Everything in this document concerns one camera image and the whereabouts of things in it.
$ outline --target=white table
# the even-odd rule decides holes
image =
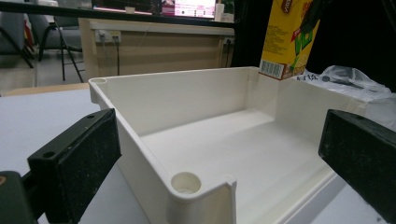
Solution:
[[[29,171],[27,158],[79,119],[98,111],[89,90],[59,91],[0,97],[0,171],[21,175]],[[291,223],[386,223],[351,187],[344,187],[325,209],[315,204]],[[313,220],[304,213],[318,214]],[[45,216],[39,223],[48,223]],[[86,210],[81,222],[94,224],[149,223],[117,165],[113,167]]]

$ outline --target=floor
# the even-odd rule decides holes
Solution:
[[[30,60],[34,68],[30,68],[20,55],[0,55],[0,95],[6,92],[29,87],[42,87],[80,83],[73,64],[65,66],[65,81],[62,80],[62,61],[59,50],[45,50],[41,62],[37,60],[38,50],[33,52],[35,58]],[[82,62],[82,53],[74,52],[77,62]],[[84,81],[87,81],[85,72],[81,72]]]

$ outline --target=juice box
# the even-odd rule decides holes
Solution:
[[[313,0],[273,0],[262,49],[261,74],[282,80],[305,70],[319,24],[316,20],[313,29],[302,28],[308,13],[312,14],[312,10],[308,12],[312,3]]]

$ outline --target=power outlet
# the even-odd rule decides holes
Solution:
[[[230,43],[230,44],[235,44],[235,38],[234,37],[229,37],[229,36],[224,36],[224,40],[223,40],[224,42],[224,44],[226,45],[226,44],[228,44],[228,43]]]
[[[101,36],[105,40],[105,43],[114,43],[115,40],[113,37],[117,37],[119,39],[119,43],[121,42],[121,31],[95,30],[96,42],[102,42]]]

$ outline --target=plastic box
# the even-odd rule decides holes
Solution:
[[[287,223],[335,177],[318,156],[328,108],[364,110],[255,67],[100,77],[90,86],[94,103],[116,108],[118,165],[153,224]]]

